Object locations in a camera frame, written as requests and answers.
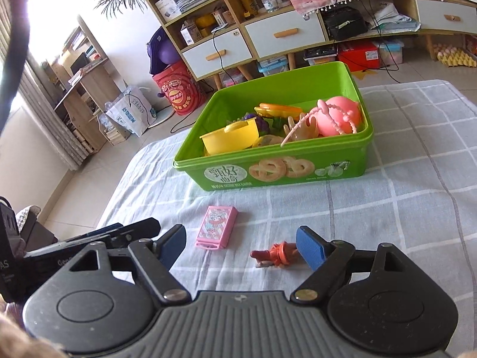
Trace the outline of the brown antler toy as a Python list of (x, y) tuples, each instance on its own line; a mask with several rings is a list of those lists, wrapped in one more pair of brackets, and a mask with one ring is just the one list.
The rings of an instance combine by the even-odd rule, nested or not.
[(319, 135), (315, 117), (305, 113), (299, 115), (298, 121), (295, 121), (292, 116), (288, 116), (287, 123), (284, 125), (284, 131), (284, 143), (309, 140), (317, 138)]

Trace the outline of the pink pig toy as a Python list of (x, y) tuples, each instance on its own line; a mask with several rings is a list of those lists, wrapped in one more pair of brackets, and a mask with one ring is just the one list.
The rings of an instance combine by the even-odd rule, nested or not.
[(344, 96), (334, 96), (328, 100), (319, 99), (305, 114), (315, 117), (318, 138), (357, 134), (361, 125), (361, 105)]

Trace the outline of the yellow toy pot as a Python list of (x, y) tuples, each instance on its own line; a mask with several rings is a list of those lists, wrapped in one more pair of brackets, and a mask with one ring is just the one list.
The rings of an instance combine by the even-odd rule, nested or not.
[(259, 138), (259, 130), (255, 118), (251, 118), (235, 121), (200, 138), (209, 155), (225, 154), (250, 148)]

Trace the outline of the purple toy grapes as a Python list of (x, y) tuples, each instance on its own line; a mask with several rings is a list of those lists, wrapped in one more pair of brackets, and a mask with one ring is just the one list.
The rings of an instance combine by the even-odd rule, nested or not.
[(260, 137), (271, 133), (270, 124), (268, 124), (268, 121), (266, 121), (266, 119), (263, 118), (261, 115), (257, 115), (255, 113), (247, 113), (242, 118), (242, 120), (243, 121), (254, 120)]

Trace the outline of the orange toy pumpkin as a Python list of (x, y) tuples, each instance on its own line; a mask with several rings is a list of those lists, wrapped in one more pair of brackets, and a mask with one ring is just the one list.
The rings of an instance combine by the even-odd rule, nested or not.
[(285, 106), (279, 104), (266, 104), (261, 103), (259, 106), (254, 107), (255, 113), (268, 118), (285, 118), (292, 117), (295, 121), (300, 119), (300, 114), (303, 110), (300, 107)]

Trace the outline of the pink card box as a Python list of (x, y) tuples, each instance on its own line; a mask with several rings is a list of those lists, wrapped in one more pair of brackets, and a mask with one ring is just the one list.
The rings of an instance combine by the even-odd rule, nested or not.
[(233, 206), (209, 206), (196, 237), (196, 247), (211, 251), (225, 249), (237, 215), (238, 210)]

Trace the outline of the grey checked cloth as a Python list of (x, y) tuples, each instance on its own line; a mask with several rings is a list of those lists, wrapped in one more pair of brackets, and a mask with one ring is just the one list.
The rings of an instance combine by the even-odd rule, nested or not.
[[(152, 217), (180, 223), (187, 246), (172, 273), (199, 290), (290, 293), (310, 268), (257, 268), (253, 250), (292, 242), (299, 226), (359, 249), (394, 243), (436, 281), (459, 309), (448, 347), (476, 348), (476, 106), (443, 80), (366, 87), (374, 126), (366, 172), (352, 179), (206, 192), (173, 159), (179, 133), (141, 149), (125, 170), (101, 226)], [(225, 249), (196, 247), (209, 206), (238, 215)]]

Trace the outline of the white paper shopping bag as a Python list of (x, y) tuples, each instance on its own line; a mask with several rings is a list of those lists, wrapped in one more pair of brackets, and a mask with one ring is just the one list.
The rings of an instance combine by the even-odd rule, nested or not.
[(112, 102), (106, 102), (106, 115), (124, 129), (140, 137), (154, 124), (156, 110), (143, 95), (142, 88), (128, 86)]

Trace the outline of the green plastic cookie box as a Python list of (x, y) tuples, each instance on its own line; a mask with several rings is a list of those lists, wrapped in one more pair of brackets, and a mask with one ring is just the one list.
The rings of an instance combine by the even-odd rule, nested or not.
[[(261, 103), (300, 107), (308, 113), (319, 99), (344, 96), (361, 105), (357, 134), (304, 141), (285, 138), (285, 118), (264, 117), (271, 133), (247, 149), (209, 155), (200, 136), (242, 121)], [(216, 92), (175, 154), (173, 166), (205, 191), (349, 179), (363, 175), (374, 129), (348, 67), (328, 62), (258, 78)]]

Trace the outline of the red snack bucket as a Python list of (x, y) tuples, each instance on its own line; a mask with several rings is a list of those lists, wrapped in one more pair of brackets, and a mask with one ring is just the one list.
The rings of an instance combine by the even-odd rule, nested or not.
[(205, 92), (180, 60), (153, 76), (153, 80), (178, 115), (188, 115), (206, 100)]

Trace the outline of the clear storage bin blue lid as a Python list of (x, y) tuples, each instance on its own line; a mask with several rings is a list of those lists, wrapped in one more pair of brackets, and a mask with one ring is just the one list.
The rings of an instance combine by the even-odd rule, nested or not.
[(289, 70), (288, 57), (274, 57), (263, 61), (258, 61), (258, 71), (263, 76), (279, 74)]

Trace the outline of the red cardboard box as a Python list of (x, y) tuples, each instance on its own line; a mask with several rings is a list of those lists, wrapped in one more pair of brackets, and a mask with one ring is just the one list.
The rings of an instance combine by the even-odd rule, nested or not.
[(350, 72), (377, 70), (381, 65), (377, 46), (368, 40), (340, 43), (338, 60), (346, 64)]

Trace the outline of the wooden shelf cabinet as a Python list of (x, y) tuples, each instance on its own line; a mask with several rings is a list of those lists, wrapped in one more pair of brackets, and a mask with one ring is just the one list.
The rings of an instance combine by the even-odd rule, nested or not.
[(248, 65), (255, 52), (240, 0), (147, 2), (195, 80), (212, 78), (221, 88), (220, 75), (234, 68), (245, 80), (253, 79)]

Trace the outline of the long wooden tv cabinet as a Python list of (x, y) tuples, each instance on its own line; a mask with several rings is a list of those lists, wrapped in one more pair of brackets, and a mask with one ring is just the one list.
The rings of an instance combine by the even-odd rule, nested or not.
[(476, 5), (453, 0), (293, 0), (243, 24), (258, 61), (328, 44), (386, 36), (476, 34)]

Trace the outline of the black bag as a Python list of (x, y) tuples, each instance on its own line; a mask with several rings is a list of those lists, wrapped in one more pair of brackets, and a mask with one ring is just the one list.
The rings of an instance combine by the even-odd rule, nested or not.
[(369, 31), (363, 15), (352, 7), (339, 7), (323, 13), (328, 36), (333, 41), (344, 41)]

